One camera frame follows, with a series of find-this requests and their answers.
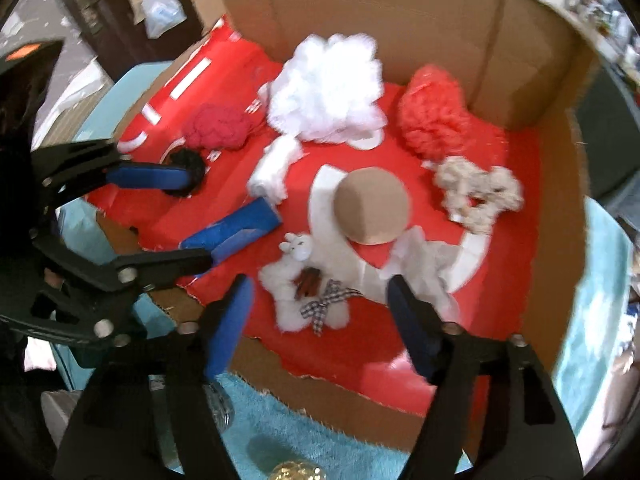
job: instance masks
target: gold ornament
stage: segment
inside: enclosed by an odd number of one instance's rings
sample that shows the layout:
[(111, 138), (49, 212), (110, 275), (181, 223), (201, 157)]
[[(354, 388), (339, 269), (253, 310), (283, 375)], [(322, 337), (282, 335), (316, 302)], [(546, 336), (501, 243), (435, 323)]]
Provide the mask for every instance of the gold ornament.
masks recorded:
[(311, 462), (283, 462), (268, 480), (326, 480), (324, 470)]

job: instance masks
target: cardboard wall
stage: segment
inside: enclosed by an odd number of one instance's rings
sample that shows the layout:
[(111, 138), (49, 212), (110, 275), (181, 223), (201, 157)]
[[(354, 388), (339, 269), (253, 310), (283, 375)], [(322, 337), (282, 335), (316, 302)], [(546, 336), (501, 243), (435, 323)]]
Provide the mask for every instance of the cardboard wall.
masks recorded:
[(309, 34), (366, 32), (385, 80), (406, 84), (435, 63), (460, 81), (473, 113), (510, 130), (540, 119), (584, 44), (537, 0), (223, 1), (234, 26), (274, 59), (289, 59)]
[(584, 271), (588, 176), (580, 131), (570, 107), (598, 65), (594, 51), (582, 44), (537, 126), (542, 165), (538, 252), (522, 333), (546, 370), (553, 369), (561, 349), (575, 287)]
[[(572, 311), (584, 268), (586, 192), (579, 132), (567, 108), (584, 86), (596, 57), (573, 27), (536, 0), (194, 0), (205, 29), (226, 10), (234, 26), (270, 56), (290, 57), (310, 33), (367, 32), (389, 81), (407, 83), (432, 62), (459, 79), (478, 116), (540, 132), (542, 197), (538, 254), (533, 264), (523, 332), (551, 370)], [(117, 138), (148, 100), (188, 58), (163, 73), (124, 117)], [(136, 250), (135, 235), (99, 219), (117, 252)], [(152, 293), (178, 322), (202, 308), (184, 291)], [(310, 378), (286, 373), (277, 356), (243, 339), (233, 370), (258, 389), (268, 389), (292, 409), (361, 440), (409, 450), (421, 420)]]

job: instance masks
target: tan foam ball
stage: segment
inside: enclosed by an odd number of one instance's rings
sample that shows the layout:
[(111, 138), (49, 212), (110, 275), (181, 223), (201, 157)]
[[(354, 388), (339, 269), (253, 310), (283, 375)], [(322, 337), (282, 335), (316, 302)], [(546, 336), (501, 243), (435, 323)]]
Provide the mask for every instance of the tan foam ball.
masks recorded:
[(385, 244), (398, 238), (406, 229), (409, 209), (404, 184), (380, 168), (351, 171), (335, 190), (338, 227), (359, 244)]

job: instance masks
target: plaid ribbon bow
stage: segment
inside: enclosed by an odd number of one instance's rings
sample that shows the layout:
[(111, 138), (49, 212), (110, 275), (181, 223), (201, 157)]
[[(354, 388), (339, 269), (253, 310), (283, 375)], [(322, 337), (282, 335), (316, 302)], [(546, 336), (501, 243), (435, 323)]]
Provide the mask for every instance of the plaid ribbon bow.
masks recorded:
[(329, 305), (332, 303), (340, 303), (347, 298), (354, 298), (356, 296), (362, 296), (362, 294), (354, 288), (343, 287), (342, 282), (339, 280), (329, 280), (324, 288), (324, 292), (318, 297), (318, 300), (307, 303), (300, 309), (300, 314), (302, 314), (302, 317), (305, 319), (313, 316), (314, 333), (320, 335)]

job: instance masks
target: orange light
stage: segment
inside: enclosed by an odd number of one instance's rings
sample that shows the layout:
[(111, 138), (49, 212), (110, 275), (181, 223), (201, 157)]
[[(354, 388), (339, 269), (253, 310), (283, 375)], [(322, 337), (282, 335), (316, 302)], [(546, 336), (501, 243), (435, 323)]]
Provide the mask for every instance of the orange light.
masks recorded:
[(41, 43), (31, 43), (28, 45), (23, 45), (15, 52), (9, 54), (5, 59), (7, 61), (13, 61), (15, 59), (20, 59), (21, 57), (28, 56), (31, 52), (38, 50), (40, 48)]

